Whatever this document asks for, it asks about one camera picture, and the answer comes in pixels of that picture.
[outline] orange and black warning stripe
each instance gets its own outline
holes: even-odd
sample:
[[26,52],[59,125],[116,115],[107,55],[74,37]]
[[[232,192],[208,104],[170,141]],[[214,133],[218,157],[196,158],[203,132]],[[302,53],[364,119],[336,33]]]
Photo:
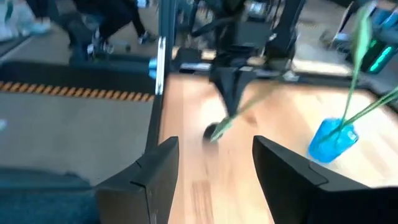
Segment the orange and black warning stripe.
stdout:
[[316,29],[320,27],[320,25],[317,22],[310,22],[310,21],[299,21],[298,25],[309,29]]
[[123,101],[149,102],[154,100],[154,95],[150,95],[148,93],[134,93],[128,91],[114,90],[92,90],[89,88],[37,85],[13,82],[0,82],[0,91]]

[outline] person's leg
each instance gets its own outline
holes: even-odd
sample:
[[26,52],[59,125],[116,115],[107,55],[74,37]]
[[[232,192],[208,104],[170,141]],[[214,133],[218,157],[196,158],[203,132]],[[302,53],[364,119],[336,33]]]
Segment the person's leg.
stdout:
[[141,17],[139,15],[137,2],[135,0],[122,0],[125,5],[129,8],[132,19],[131,22],[136,28],[138,42],[140,44],[150,43],[156,40],[156,37],[148,32],[142,24]]
[[120,0],[96,0],[95,3],[104,17],[104,21],[93,35],[93,47],[111,52],[113,47],[108,45],[108,39],[119,29],[129,24],[132,17]]
[[48,0],[26,0],[21,2],[29,7],[35,16],[34,21],[24,21],[21,26],[29,33],[43,34],[51,29],[50,19],[48,19],[47,9]]
[[138,6],[135,1],[132,0],[122,0],[129,8],[132,19],[131,22],[136,28],[137,36],[142,36],[145,34],[145,27],[142,24],[141,18],[139,16]]

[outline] white sneaker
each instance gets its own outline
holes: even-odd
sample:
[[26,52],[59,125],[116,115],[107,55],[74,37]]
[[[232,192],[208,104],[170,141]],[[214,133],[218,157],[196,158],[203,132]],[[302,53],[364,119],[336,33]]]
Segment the white sneaker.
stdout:
[[44,34],[51,29],[51,22],[50,21],[43,21],[43,22],[33,22],[26,27],[30,30],[33,34]]

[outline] black metal frame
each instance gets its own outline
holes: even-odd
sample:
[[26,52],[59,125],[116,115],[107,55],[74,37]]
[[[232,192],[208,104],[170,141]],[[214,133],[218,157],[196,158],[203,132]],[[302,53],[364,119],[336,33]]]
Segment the black metal frame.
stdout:
[[[167,77],[172,66],[172,51],[175,37],[175,20],[177,15],[177,1],[159,1],[159,37],[165,37],[165,66],[164,66],[164,88],[167,84]],[[156,95],[150,116],[149,130],[147,136],[146,152],[155,149],[159,142],[160,127],[162,121],[163,94]]]

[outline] shoe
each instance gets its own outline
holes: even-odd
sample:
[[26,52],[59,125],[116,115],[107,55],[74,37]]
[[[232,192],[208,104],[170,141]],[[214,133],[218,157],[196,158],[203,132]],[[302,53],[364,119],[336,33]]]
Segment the shoe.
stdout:
[[91,44],[88,46],[88,53],[94,54],[95,52],[103,52],[106,54],[113,53],[114,47],[109,44],[107,40],[100,37],[100,33],[96,32],[91,39]]
[[30,34],[45,34],[51,29],[50,21],[34,21],[22,25],[23,30]]
[[155,42],[157,37],[150,32],[146,31],[144,35],[138,37],[138,44],[149,44]]

